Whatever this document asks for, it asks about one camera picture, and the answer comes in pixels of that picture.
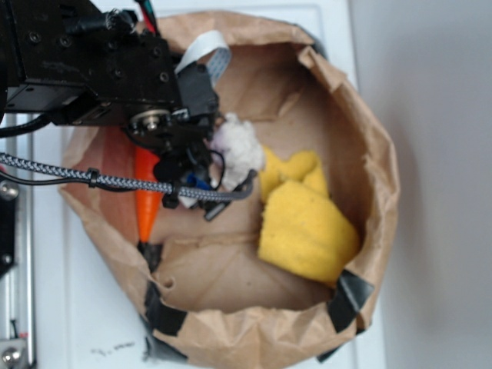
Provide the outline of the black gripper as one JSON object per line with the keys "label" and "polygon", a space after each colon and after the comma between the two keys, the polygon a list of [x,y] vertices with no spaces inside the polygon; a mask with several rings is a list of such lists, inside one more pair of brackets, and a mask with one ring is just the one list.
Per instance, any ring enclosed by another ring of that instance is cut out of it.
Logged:
{"label": "black gripper", "polygon": [[213,125],[184,118],[178,56],[160,36],[149,8],[138,28],[130,9],[60,7],[58,56],[70,67],[65,83],[79,93],[53,115],[57,125],[117,125],[136,145],[158,156],[160,181],[207,181]]}

